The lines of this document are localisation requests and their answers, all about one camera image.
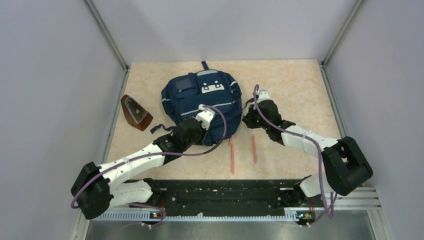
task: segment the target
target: navy blue backpack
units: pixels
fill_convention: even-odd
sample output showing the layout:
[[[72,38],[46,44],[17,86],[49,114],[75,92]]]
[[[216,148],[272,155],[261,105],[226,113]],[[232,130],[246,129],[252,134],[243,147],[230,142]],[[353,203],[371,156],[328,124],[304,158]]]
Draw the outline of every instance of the navy blue backpack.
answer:
[[[204,70],[197,73],[173,78],[162,90],[162,105],[165,113],[178,124],[186,118],[195,117],[199,105],[217,107],[224,115],[227,130],[224,139],[230,138],[242,120],[242,92],[234,78],[223,71],[209,69],[206,62],[201,62]],[[152,128],[153,133],[162,124]],[[224,122],[216,112],[210,123],[209,132],[203,145],[211,146],[218,143],[224,133]]]

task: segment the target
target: beige table surface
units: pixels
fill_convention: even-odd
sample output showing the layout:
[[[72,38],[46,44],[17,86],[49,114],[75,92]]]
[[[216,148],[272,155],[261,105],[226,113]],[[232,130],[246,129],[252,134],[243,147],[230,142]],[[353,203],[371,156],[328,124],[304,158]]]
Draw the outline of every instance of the beige table surface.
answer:
[[[340,134],[316,59],[208,61],[210,69],[230,73],[238,82],[243,102],[252,97],[255,84],[267,90],[285,120],[306,130],[339,138]],[[125,94],[153,115],[145,131],[131,127],[119,112],[107,162],[132,154],[168,132],[148,131],[157,124],[174,126],[161,104],[161,90],[174,77],[203,70],[199,61],[133,63]],[[256,139],[257,163],[252,154]],[[135,177],[154,179],[299,179],[318,171],[318,160],[301,150],[271,141],[264,130],[248,129],[242,122],[232,138],[235,173],[231,174],[228,140],[213,152],[183,156]],[[200,153],[207,146],[192,146],[187,153]]]

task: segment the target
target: wooden table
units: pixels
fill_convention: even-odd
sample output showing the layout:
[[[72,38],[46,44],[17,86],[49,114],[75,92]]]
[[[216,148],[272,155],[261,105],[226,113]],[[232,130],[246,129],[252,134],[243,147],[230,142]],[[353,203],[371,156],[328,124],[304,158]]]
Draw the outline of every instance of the wooden table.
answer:
[[[306,130],[339,138],[326,87],[316,59],[208,61],[209,68],[230,73],[238,82],[243,102],[252,97],[255,84],[267,90],[285,120]],[[199,61],[133,63],[125,94],[133,97],[153,115],[148,129],[157,125],[174,126],[165,114],[160,92],[174,77],[203,70]],[[132,154],[161,135],[131,127],[119,112],[107,162]],[[257,163],[252,153],[256,139]],[[164,166],[135,177],[154,179],[300,179],[318,171],[318,161],[306,153],[271,141],[262,129],[248,129],[242,122],[232,137],[235,173],[231,174],[228,140],[215,151],[197,157],[183,156]],[[204,152],[209,147],[193,146],[187,153]]]

